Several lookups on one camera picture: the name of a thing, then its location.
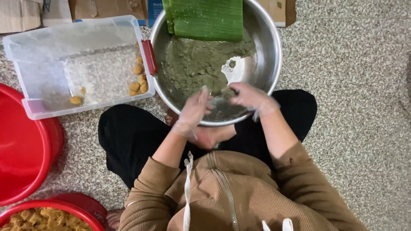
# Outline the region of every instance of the red plastic bowl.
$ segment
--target red plastic bowl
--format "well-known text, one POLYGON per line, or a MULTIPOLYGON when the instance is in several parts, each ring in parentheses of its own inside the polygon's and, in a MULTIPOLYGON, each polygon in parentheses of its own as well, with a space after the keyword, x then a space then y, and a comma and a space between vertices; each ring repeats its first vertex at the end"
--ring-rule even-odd
POLYGON ((10 222, 14 213, 30 208, 51 207, 71 213, 85 221, 94 231, 104 231, 107 210, 94 198, 81 193, 65 193, 46 200, 33 200, 15 205, 0 214, 0 227, 10 222))
POLYGON ((29 119, 23 98, 15 89, 0 84, 0 206, 35 192, 63 148, 58 119, 29 119))

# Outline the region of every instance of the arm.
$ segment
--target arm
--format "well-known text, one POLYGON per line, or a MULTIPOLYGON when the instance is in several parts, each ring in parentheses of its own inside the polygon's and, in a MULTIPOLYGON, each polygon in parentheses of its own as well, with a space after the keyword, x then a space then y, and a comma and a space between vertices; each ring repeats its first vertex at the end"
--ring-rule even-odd
POLYGON ((245 83, 232 83, 239 95, 232 103, 254 108, 260 114, 268 150, 273 159, 280 192, 314 210, 341 231, 367 230, 309 157, 285 121, 278 103, 245 83))
POLYGON ((119 231, 167 230, 172 214, 164 194, 180 174, 178 167, 187 137, 204 114, 209 113, 208 97, 205 89, 187 100, 180 118, 135 180, 125 202, 119 231))

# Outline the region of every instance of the sleeve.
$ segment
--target sleeve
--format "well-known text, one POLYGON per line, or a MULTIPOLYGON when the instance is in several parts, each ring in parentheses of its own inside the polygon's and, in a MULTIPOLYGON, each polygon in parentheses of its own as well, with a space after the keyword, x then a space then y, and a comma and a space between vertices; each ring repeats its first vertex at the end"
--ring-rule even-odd
POLYGON ((340 231, 366 231, 367 228, 347 207, 298 142, 280 159, 274 160, 280 192, 325 217, 340 231))
POLYGON ((118 230, 167 230, 172 215, 164 194, 179 173, 180 169, 162 165, 150 157, 125 202, 118 230))

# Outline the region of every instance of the zipper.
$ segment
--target zipper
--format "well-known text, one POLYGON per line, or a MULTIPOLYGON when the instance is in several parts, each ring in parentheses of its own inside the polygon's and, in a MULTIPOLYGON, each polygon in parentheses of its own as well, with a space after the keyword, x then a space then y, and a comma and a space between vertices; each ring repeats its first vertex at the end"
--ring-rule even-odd
POLYGON ((214 152, 212 152, 212 155, 210 155, 210 161, 213 166, 213 170, 217 173, 217 176, 220 178, 223 188, 229 198, 229 208, 230 208, 230 213, 231 213, 231 220, 233 222, 234 226, 234 231, 240 231, 238 228, 238 220, 237 220, 237 214, 236 214, 236 207, 234 206, 234 197, 233 197, 233 192, 231 191, 231 188, 229 186, 229 183, 227 181, 226 176, 224 176, 223 172, 221 170, 217 169, 215 167, 214 163, 214 152))

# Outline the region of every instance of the hand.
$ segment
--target hand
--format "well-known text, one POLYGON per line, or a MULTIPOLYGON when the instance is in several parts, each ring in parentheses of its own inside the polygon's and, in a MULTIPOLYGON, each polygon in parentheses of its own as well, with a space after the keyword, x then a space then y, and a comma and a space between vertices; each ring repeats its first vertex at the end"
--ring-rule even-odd
POLYGON ((211 113, 208 109, 212 109, 212 105, 208 101, 212 99, 210 91, 206 86, 193 96, 191 96, 185 103, 181 114, 171 129, 173 132, 179 133, 186 138, 196 138, 194 128, 199 125, 204 115, 211 113))
POLYGON ((259 116, 262 117, 279 110, 279 104, 273 97, 247 83, 231 83, 229 88, 238 92, 238 96, 231 97, 229 102, 234 105, 244 106, 250 111, 256 111, 253 117, 254 120, 259 116))

